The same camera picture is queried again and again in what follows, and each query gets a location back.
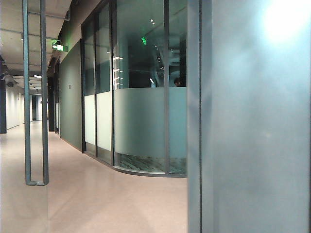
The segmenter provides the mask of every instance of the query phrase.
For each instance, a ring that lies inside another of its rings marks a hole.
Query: glass wall
[[[170,0],[169,6],[169,129],[170,172],[186,173],[187,89],[186,42],[187,0]]]
[[[110,1],[83,24],[86,152],[119,169],[186,173],[187,1],[168,3]]]
[[[95,17],[96,27],[96,115],[97,157],[111,164],[111,92],[109,5]]]
[[[165,171],[163,11],[163,1],[117,1],[115,156],[127,169]]]
[[[85,151],[95,156],[94,22],[89,22],[83,32]]]

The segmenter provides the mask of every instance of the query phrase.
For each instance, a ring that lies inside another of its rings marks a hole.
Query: metal door handle
[[[47,114],[47,62],[46,62],[46,21],[45,0],[40,0],[40,40],[41,40],[41,89],[42,89],[42,156],[43,181],[31,179],[30,150],[30,98],[29,98],[29,40],[28,40],[28,0],[23,0],[23,47],[24,47],[24,106],[25,106],[25,176],[26,185],[45,186],[49,183],[48,161],[48,114]]]

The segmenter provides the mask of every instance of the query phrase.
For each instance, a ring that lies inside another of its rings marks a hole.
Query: floor
[[[31,125],[33,176],[40,179],[41,124]],[[49,133],[50,183],[29,187],[23,150],[23,126],[1,135],[1,232],[187,232],[187,179],[120,173]]]

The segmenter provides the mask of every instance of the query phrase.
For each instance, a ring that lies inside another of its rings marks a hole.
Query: green exit sign
[[[53,48],[53,50],[68,52],[68,46],[52,44],[52,48]]]
[[[142,43],[143,43],[144,45],[147,45],[147,40],[146,40],[145,37],[142,37],[141,40],[142,40]]]

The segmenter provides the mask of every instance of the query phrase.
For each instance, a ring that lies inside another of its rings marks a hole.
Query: ceiling
[[[28,0],[29,12],[40,12],[39,0]],[[70,7],[71,0],[46,0],[46,14],[65,17]],[[22,25],[22,0],[0,0],[0,55],[9,69],[9,73],[23,71],[23,41],[21,34]],[[57,38],[64,20],[46,17],[46,36]],[[40,35],[40,16],[29,14],[29,34]],[[52,43],[55,40],[47,39],[47,64],[52,57]],[[40,37],[29,36],[29,70],[41,71]],[[23,76],[14,76],[20,87],[23,86]],[[32,80],[31,83],[40,83],[40,80]]]

